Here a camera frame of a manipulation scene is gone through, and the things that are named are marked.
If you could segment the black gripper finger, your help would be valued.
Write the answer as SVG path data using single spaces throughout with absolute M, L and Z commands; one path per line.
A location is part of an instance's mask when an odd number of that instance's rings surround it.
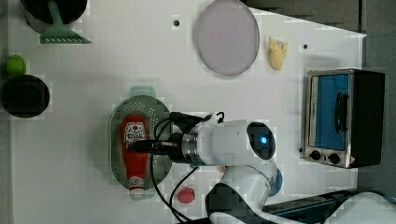
M 135 141 L 130 144 L 130 147 L 159 147 L 159 146 L 170 146 L 170 142 L 160 140 L 141 140 Z
M 168 150 L 164 148 L 156 148 L 156 147 L 130 147 L 127 150 L 128 152 L 134 153 L 149 153 L 153 155 L 168 155 Z

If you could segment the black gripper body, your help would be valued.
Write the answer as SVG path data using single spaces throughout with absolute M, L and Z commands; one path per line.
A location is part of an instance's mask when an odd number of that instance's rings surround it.
M 167 140 L 163 141 L 163 150 L 169 159 L 175 163 L 187 163 L 182 151 L 182 137 L 181 133 L 173 133 Z

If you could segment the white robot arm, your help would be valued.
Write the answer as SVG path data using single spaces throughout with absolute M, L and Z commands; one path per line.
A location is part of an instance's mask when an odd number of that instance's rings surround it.
M 273 161 L 276 141 L 263 123 L 251 120 L 177 121 L 177 133 L 128 145 L 136 153 L 165 155 L 194 168 L 221 165 L 226 173 L 205 196 L 210 224 L 304 224 L 262 211 L 281 174 Z

